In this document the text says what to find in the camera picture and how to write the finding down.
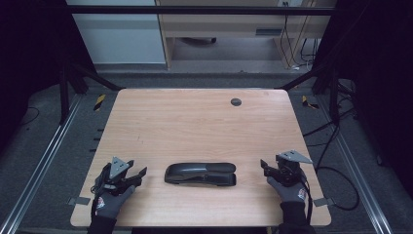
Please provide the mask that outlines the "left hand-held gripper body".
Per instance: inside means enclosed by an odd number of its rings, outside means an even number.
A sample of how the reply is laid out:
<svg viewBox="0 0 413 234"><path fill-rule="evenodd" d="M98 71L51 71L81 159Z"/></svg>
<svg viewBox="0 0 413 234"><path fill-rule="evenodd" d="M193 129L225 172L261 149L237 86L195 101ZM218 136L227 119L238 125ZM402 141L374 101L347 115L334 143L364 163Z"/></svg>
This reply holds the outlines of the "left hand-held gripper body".
<svg viewBox="0 0 413 234"><path fill-rule="evenodd" d="M130 177L126 178L128 165L118 157L113 157L112 162L103 167L100 175L94 180L94 194L101 195L108 192L117 196L124 193L132 184Z"/></svg>

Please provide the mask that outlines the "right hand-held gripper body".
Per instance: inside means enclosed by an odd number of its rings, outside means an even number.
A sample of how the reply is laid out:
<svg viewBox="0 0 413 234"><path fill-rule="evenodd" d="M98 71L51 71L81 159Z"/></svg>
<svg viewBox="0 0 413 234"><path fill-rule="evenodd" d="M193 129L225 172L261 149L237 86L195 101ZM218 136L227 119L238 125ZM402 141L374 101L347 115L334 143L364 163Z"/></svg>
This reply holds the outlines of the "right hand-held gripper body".
<svg viewBox="0 0 413 234"><path fill-rule="evenodd" d="M292 186L302 181L301 163L312 164L313 161L296 150L289 150L276 155L278 167L273 177L283 186Z"/></svg>

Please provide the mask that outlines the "black stapler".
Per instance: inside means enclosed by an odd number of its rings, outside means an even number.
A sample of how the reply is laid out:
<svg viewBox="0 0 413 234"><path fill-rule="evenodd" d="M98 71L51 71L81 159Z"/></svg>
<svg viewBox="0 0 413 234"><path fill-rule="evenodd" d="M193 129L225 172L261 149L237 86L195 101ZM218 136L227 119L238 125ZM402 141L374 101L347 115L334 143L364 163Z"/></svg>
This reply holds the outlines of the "black stapler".
<svg viewBox="0 0 413 234"><path fill-rule="evenodd" d="M166 169L164 181L171 184L199 183L235 186L236 166L232 163L177 163Z"/></svg>

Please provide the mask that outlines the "person's right hand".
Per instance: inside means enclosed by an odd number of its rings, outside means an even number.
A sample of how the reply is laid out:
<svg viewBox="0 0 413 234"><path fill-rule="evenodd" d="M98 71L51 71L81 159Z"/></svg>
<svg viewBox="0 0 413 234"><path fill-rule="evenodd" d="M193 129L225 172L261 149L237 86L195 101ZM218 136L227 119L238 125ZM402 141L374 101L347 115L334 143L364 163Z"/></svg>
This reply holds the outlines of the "person's right hand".
<svg viewBox="0 0 413 234"><path fill-rule="evenodd" d="M283 186L279 182L277 182L274 178L268 177L267 183L270 184L276 192L279 194L281 201L283 203L286 202L298 202L304 203L307 191L305 186L302 183L297 183L292 186Z"/></svg>

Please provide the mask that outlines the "person's left hand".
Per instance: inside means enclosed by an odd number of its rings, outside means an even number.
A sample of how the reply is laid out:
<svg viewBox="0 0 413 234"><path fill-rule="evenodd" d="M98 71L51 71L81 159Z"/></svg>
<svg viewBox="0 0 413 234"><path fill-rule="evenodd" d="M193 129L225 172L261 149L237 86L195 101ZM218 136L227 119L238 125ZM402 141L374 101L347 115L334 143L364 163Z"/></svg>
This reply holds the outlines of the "person's left hand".
<svg viewBox="0 0 413 234"><path fill-rule="evenodd" d="M124 193L114 196L108 192L103 192L97 196L93 204L93 217L100 216L115 219L125 202L134 193L135 186L131 185Z"/></svg>

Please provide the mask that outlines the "white cabinet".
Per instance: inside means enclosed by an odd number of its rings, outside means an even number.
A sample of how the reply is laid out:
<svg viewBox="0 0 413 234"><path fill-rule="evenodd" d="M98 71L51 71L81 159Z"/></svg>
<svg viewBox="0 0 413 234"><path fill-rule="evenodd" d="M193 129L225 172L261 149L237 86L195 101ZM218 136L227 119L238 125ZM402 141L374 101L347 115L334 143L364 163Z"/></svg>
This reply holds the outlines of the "white cabinet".
<svg viewBox="0 0 413 234"><path fill-rule="evenodd" d="M157 15L74 14L94 64L165 64Z"/></svg>

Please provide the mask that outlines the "light wooden desk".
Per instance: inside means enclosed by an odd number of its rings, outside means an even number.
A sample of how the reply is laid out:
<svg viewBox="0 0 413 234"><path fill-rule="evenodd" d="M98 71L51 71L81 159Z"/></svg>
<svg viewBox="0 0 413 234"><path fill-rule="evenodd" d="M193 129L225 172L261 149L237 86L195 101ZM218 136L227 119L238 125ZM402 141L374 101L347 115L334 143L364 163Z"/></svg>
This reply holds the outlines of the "light wooden desk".
<svg viewBox="0 0 413 234"><path fill-rule="evenodd" d="M334 7L338 0L155 0L158 6ZM299 64L307 39L320 39L329 16L160 15L167 60L174 38L263 37L274 40L286 68Z"/></svg>

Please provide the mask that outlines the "grey metal table bracket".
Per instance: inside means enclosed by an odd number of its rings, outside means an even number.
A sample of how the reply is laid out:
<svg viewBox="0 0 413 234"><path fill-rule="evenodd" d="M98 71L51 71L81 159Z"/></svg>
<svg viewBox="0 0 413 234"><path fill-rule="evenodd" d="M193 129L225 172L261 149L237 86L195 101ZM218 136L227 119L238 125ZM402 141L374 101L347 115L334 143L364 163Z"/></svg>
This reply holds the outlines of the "grey metal table bracket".
<svg viewBox="0 0 413 234"><path fill-rule="evenodd" d="M90 200L91 200L90 198L86 198L86 197L70 197L67 200L67 204L70 206L76 206L76 205L87 206Z"/></svg>
<svg viewBox="0 0 413 234"><path fill-rule="evenodd" d="M335 204L332 198L319 198L313 201L316 207L332 206Z"/></svg>

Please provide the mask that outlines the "aluminium floor rail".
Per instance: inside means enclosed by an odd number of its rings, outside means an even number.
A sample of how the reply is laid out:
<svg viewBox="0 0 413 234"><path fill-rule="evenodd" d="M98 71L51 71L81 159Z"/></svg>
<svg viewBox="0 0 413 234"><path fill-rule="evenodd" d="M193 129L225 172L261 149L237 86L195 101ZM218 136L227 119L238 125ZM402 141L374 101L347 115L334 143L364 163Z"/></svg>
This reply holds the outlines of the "aluminium floor rail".
<svg viewBox="0 0 413 234"><path fill-rule="evenodd" d="M45 149L42 157L34 169L29 181L22 190L19 199L11 212L7 215L4 222L0 225L0 234L15 234L19 225L28 210L46 172L52 164L63 139L70 128L74 116L79 110L79 105L83 100L83 95L75 95L69 105L69 112L65 120L58 125L56 131Z"/></svg>
<svg viewBox="0 0 413 234"><path fill-rule="evenodd" d="M328 113L328 101L324 97L317 97L320 104L320 109L325 115L328 121L330 121ZM354 107L349 100L349 97L338 97L338 109L340 120L344 120L345 116L354 114ZM342 158L343 165L346 167L350 182L353 183L352 187L358 194L358 206L357 208L363 209L368 216L369 223L374 228L376 234L394 234L391 226L385 217L371 187L365 179L360 167L357 165L357 161L351 152L350 146L347 144L345 137L340 133L340 128L335 125L329 127L335 134L332 135L333 142L338 150L338 155Z"/></svg>

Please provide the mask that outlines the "black metal frame strut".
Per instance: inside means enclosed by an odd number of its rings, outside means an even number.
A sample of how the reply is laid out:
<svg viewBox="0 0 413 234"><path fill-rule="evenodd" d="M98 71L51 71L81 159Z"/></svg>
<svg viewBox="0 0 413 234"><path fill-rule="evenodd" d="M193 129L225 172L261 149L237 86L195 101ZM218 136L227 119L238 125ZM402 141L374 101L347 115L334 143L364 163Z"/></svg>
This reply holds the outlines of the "black metal frame strut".
<svg viewBox="0 0 413 234"><path fill-rule="evenodd" d="M71 63L66 64L59 71L59 93L60 93L60 121L62 125L69 116L69 96L68 96L68 85L71 85L75 90L76 94L85 94L89 86L86 84L84 78L88 77L99 83L100 85L112 90L121 91L123 87L118 86L100 75L95 71L87 69L85 66L80 64Z"/></svg>
<svg viewBox="0 0 413 234"><path fill-rule="evenodd" d="M319 65L313 67L307 73L299 76L298 78L288 82L285 85L280 86L280 90L289 91L290 89L298 86L299 84L316 77L316 82L313 85L313 93L321 94L326 88L329 88L329 117L334 125L338 125L340 122L339 109L338 109L338 75L333 65Z"/></svg>

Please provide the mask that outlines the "black horizontal frame bar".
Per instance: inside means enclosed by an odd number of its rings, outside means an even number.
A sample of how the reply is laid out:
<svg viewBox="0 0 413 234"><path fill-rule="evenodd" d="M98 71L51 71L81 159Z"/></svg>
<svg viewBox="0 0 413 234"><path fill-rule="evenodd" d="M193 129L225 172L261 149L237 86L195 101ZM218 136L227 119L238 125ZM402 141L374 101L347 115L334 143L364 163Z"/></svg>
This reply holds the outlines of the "black horizontal frame bar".
<svg viewBox="0 0 413 234"><path fill-rule="evenodd" d="M339 13L338 9L332 7L69 5L67 9L73 14L333 16Z"/></svg>

